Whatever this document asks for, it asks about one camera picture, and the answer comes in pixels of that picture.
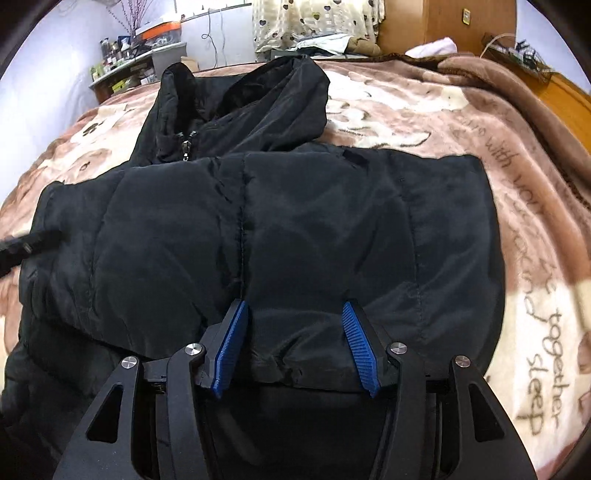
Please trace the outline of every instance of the wooden cabinet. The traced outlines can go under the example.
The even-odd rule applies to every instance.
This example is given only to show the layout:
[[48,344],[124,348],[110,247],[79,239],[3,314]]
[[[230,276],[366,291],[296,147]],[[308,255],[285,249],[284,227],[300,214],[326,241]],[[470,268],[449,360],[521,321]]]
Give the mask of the wooden cabinet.
[[504,63],[542,100],[591,153],[591,96],[560,73],[545,85],[513,64]]
[[[462,21],[465,8],[470,11],[470,25]],[[385,0],[378,45],[385,53],[404,53],[450,37],[459,51],[480,55],[486,33],[515,34],[516,8],[515,0]]]

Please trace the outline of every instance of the blue gripper pad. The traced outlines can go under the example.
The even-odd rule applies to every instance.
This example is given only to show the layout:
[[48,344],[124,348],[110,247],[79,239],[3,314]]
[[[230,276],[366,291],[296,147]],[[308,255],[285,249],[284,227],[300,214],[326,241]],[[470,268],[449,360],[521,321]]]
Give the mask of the blue gripper pad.
[[372,346],[360,320],[358,313],[363,315],[363,311],[355,312],[351,302],[346,302],[343,306],[343,328],[351,353],[353,353],[353,360],[357,366],[359,378],[364,389],[369,391],[369,394],[374,398],[379,391],[380,384],[378,379],[378,366],[376,356],[372,350]]
[[217,398],[222,398],[222,393],[230,386],[234,369],[238,362],[238,356],[244,337],[246,336],[246,328],[248,327],[248,306],[245,301],[240,301],[236,312],[233,315],[229,325],[224,329],[224,322],[222,328],[225,330],[225,337],[217,351],[215,358],[215,374],[211,389]]

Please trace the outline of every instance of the silver bolt head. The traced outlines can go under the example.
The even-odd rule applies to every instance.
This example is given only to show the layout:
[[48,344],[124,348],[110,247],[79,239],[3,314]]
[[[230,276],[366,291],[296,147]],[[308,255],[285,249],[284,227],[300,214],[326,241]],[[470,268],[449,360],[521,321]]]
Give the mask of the silver bolt head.
[[190,343],[185,347],[185,353],[191,356],[201,353],[201,350],[203,350],[201,343]]
[[402,342],[394,342],[392,345],[390,345],[390,351],[397,355],[402,355],[406,353],[407,350],[407,346],[404,345]]
[[456,357],[456,365],[462,368],[470,366],[470,359],[466,355],[458,355]]
[[134,356],[126,356],[122,361],[121,361],[121,366],[123,368],[133,368],[138,364],[138,359]]

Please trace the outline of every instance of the fleece blanket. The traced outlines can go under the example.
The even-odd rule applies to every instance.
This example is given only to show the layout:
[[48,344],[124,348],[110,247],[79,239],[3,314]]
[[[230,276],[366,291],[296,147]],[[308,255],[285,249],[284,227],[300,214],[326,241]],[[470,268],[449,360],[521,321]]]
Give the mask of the fleece blanket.
[[[462,55],[421,64],[428,68],[392,58],[319,62],[331,82],[320,140],[482,160],[507,292],[501,338],[483,374],[546,480],[591,418],[591,157],[504,67]],[[51,143],[0,209],[0,238],[29,230],[49,182],[80,182],[126,161],[157,91],[144,86],[111,98]],[[395,259],[384,268],[396,268]],[[0,281],[6,352],[18,337],[18,275],[16,268]]]

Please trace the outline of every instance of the curtain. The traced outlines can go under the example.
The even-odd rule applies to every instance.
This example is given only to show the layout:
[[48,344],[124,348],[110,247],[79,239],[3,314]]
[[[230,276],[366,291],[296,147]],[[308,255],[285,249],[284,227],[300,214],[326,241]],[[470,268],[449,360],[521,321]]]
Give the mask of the curtain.
[[302,38],[332,33],[376,41],[384,0],[253,0],[257,53],[286,49]]

